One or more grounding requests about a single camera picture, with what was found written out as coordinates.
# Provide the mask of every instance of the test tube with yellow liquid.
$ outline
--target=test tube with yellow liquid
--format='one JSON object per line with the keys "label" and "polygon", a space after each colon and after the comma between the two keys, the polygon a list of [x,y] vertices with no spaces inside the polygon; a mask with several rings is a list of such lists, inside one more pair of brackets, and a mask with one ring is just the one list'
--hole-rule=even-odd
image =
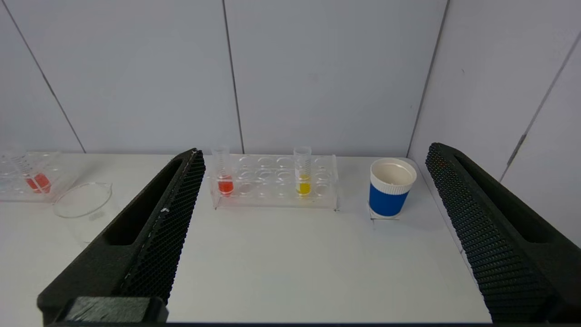
{"label": "test tube with yellow liquid", "polygon": [[295,162],[295,189],[299,196],[311,193],[311,147],[296,147],[293,152]]}

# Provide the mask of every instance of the test tube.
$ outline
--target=test tube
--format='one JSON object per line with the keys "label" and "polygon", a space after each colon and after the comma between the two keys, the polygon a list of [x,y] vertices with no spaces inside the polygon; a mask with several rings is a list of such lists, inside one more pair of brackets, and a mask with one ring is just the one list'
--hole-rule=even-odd
{"label": "test tube", "polygon": [[220,145],[212,148],[214,161],[214,171],[218,181],[220,193],[228,196],[234,191],[232,182],[232,166],[230,165],[230,148],[227,145]]}
{"label": "test tube", "polygon": [[26,183],[35,193],[48,193],[51,191],[51,183],[42,173],[34,173],[31,163],[28,161],[28,155],[24,150],[11,149],[4,154],[2,158],[11,161],[12,165],[24,176]]}
{"label": "test tube", "polygon": [[296,192],[299,196],[307,196],[311,193],[311,147],[296,147],[293,159]]}

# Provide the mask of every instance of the white table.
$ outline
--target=white table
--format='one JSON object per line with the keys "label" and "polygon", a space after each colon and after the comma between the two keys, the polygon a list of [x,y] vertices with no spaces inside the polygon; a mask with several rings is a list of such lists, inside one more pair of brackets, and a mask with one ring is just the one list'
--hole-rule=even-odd
{"label": "white table", "polygon": [[[121,207],[172,157],[67,156],[88,163],[76,184],[112,182]],[[421,176],[399,221],[370,220],[373,160],[338,158],[339,212],[214,210],[204,182],[168,321],[490,322]],[[80,251],[51,205],[0,203],[0,325],[40,326],[38,293]]]}

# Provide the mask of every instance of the black foam pad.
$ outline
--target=black foam pad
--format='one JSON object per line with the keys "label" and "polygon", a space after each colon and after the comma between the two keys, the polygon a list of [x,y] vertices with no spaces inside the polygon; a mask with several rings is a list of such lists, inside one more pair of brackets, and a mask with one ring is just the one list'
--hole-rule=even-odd
{"label": "black foam pad", "polygon": [[460,151],[426,165],[492,320],[580,322],[581,250]]}
{"label": "black foam pad", "polygon": [[167,303],[205,169],[196,149],[173,158],[38,296],[44,324],[76,297]]}

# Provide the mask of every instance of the test tube with red liquid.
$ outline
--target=test tube with red liquid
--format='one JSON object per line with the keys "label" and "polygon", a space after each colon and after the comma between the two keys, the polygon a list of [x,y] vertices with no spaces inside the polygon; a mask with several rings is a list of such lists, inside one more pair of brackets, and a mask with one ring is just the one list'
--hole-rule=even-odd
{"label": "test tube with red liquid", "polygon": [[35,193],[48,193],[51,191],[51,182],[43,173],[33,173],[33,167],[28,161],[27,154],[12,154],[10,161],[26,179],[26,183]]}
{"label": "test tube with red liquid", "polygon": [[229,196],[234,191],[232,166],[230,164],[230,148],[227,145],[212,148],[212,159],[218,190],[222,195]]}

